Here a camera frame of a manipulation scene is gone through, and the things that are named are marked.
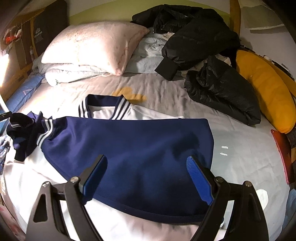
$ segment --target yellow cushion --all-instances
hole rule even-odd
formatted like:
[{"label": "yellow cushion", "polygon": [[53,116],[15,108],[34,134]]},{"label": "yellow cushion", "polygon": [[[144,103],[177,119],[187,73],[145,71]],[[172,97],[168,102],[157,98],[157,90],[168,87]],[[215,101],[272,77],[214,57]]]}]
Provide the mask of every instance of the yellow cushion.
[{"label": "yellow cushion", "polygon": [[281,133],[290,132],[296,122],[292,96],[275,70],[254,53],[238,50],[237,71],[255,89],[261,112]]}]

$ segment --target blue pillow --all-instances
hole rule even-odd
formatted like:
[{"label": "blue pillow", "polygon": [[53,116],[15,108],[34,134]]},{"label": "blue pillow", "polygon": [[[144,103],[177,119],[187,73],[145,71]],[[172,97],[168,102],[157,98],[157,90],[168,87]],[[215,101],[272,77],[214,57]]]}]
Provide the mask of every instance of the blue pillow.
[{"label": "blue pillow", "polygon": [[[17,112],[28,99],[31,98],[32,94],[40,86],[41,80],[44,78],[42,75],[35,75],[30,79],[26,80],[6,101],[6,105],[11,112]],[[0,108],[0,114],[4,113],[2,108]],[[3,134],[5,127],[7,126],[6,121],[0,122],[0,133]]]}]

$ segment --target pink fabric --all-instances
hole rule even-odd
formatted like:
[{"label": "pink fabric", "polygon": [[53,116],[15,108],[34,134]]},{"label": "pink fabric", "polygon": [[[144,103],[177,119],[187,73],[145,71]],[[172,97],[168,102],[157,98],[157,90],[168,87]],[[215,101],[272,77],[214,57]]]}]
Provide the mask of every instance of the pink fabric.
[{"label": "pink fabric", "polygon": [[7,210],[6,207],[0,205],[0,214],[10,230],[13,232],[13,234],[17,237],[19,241],[25,241],[25,233],[21,228],[19,227],[18,223],[14,219],[14,217],[10,214],[10,212]]},{"label": "pink fabric", "polygon": [[91,65],[121,76],[132,53],[149,30],[129,22],[69,26],[47,47],[44,64]]}]

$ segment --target headboard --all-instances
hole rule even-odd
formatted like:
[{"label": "headboard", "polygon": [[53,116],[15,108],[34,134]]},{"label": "headboard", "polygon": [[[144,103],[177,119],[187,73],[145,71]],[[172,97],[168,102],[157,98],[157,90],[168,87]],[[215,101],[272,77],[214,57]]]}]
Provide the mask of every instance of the headboard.
[{"label": "headboard", "polygon": [[71,25],[98,22],[103,20],[131,21],[131,17],[134,14],[161,4],[212,8],[217,11],[217,13],[224,19],[227,25],[230,23],[230,15],[228,13],[208,5],[188,0],[116,0],[77,13],[71,16],[69,20]]}]

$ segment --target metal bolt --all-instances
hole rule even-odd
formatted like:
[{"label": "metal bolt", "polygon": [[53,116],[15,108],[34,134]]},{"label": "metal bolt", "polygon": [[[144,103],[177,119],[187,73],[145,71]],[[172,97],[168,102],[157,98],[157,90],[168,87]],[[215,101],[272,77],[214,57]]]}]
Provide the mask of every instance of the metal bolt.
[{"label": "metal bolt", "polygon": [[71,177],[70,182],[76,183],[79,181],[79,177]]},{"label": "metal bolt", "polygon": [[50,182],[44,182],[44,183],[42,183],[42,186],[44,187],[44,188],[46,188],[48,185],[50,184]]},{"label": "metal bolt", "polygon": [[245,181],[245,185],[246,185],[247,187],[251,187],[251,186],[252,186],[252,183],[251,183],[250,181]]},{"label": "metal bolt", "polygon": [[224,182],[224,179],[222,177],[216,177],[216,181],[222,183]]}]

